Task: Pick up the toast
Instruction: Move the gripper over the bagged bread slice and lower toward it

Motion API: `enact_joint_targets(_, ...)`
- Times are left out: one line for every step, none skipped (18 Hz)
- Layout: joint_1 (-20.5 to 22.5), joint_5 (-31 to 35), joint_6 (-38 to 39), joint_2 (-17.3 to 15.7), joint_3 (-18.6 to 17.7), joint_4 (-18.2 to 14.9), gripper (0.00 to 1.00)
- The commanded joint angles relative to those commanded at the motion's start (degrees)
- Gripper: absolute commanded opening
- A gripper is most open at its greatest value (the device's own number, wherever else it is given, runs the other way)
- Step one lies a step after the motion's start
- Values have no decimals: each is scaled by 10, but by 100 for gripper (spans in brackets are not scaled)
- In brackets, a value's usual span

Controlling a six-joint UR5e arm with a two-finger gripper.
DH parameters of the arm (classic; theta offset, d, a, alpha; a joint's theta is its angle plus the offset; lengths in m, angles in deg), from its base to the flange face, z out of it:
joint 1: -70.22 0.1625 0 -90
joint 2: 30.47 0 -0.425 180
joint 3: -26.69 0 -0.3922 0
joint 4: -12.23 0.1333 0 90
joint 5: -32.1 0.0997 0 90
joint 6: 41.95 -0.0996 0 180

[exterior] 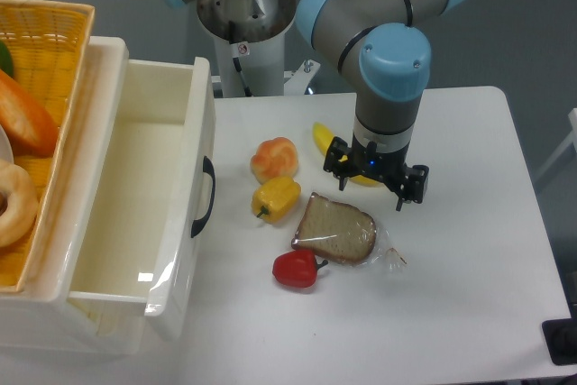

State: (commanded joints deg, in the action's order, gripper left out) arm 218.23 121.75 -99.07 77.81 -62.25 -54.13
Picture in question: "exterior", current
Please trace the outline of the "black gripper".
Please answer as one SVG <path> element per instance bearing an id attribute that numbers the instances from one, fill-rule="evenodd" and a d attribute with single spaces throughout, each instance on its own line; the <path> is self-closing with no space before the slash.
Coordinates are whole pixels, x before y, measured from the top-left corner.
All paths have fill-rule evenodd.
<path id="1" fill-rule="evenodd" d="M 429 168 L 426 165 L 406 164 L 407 144 L 398 151 L 380 152 L 376 142 L 367 146 L 353 137 L 349 146 L 341 137 L 334 137 L 326 152 L 323 170 L 339 180 L 339 190 L 344 191 L 349 178 L 364 176 L 386 186 L 398 197 L 396 210 L 405 203 L 423 202 Z"/>

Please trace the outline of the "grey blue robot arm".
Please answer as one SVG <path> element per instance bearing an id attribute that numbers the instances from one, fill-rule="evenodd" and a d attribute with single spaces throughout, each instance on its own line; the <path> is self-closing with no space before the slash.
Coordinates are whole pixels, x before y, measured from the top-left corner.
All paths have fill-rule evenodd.
<path id="1" fill-rule="evenodd" d="M 406 156 L 431 47 L 418 24 L 464 0 L 165 0 L 194 4 L 212 37 L 224 96 L 274 96 L 284 88 L 284 36 L 296 27 L 353 88 L 353 137 L 333 139 L 325 171 L 341 184 L 362 175 L 400 204 L 423 200 L 428 167 Z"/>

